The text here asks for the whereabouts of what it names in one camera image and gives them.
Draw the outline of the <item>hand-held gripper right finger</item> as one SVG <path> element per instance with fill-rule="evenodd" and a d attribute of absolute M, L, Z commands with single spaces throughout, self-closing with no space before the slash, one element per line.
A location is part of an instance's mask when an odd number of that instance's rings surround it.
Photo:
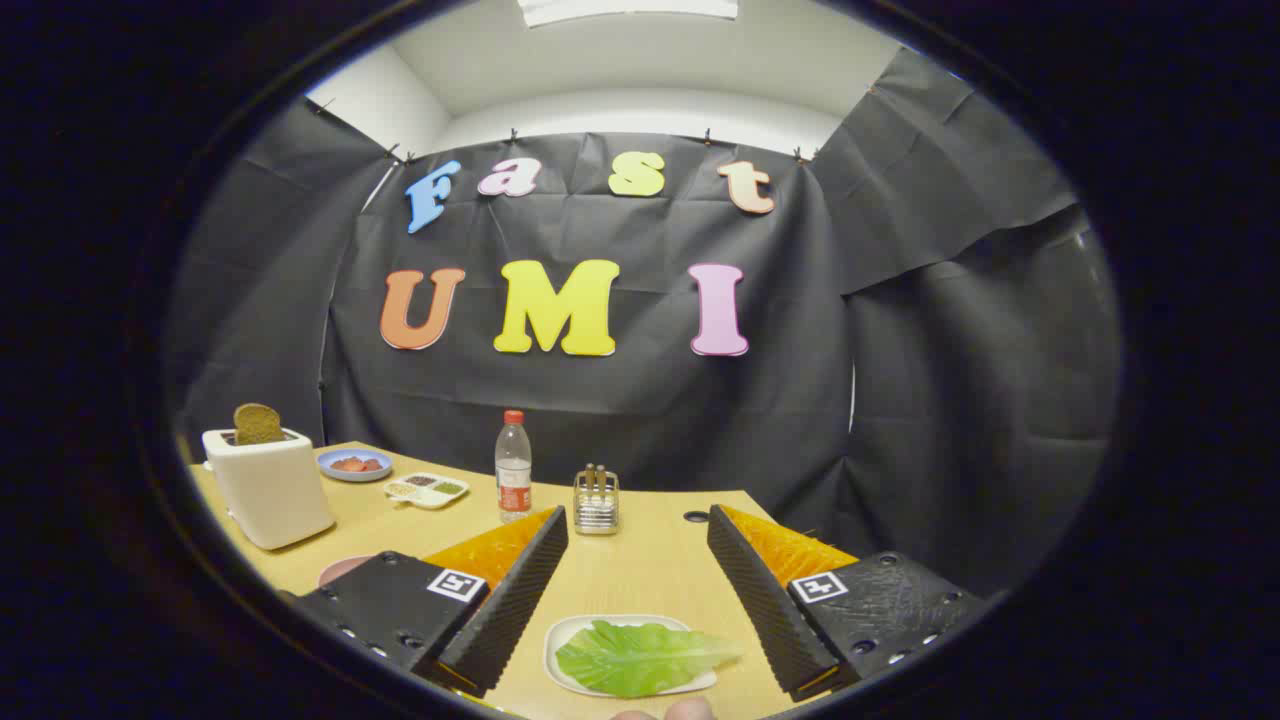
<path fill-rule="evenodd" d="M 723 503 L 708 518 L 709 548 L 794 701 L 887 671 L 986 607 L 899 552 L 856 559 Z"/>

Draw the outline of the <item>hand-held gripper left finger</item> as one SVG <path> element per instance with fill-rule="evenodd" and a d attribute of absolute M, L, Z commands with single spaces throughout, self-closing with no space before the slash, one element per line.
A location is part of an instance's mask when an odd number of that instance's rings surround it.
<path fill-rule="evenodd" d="M 497 687 L 568 546 L 554 506 L 426 559 L 381 551 L 292 594 L 291 607 L 347 644 L 481 697 Z"/>

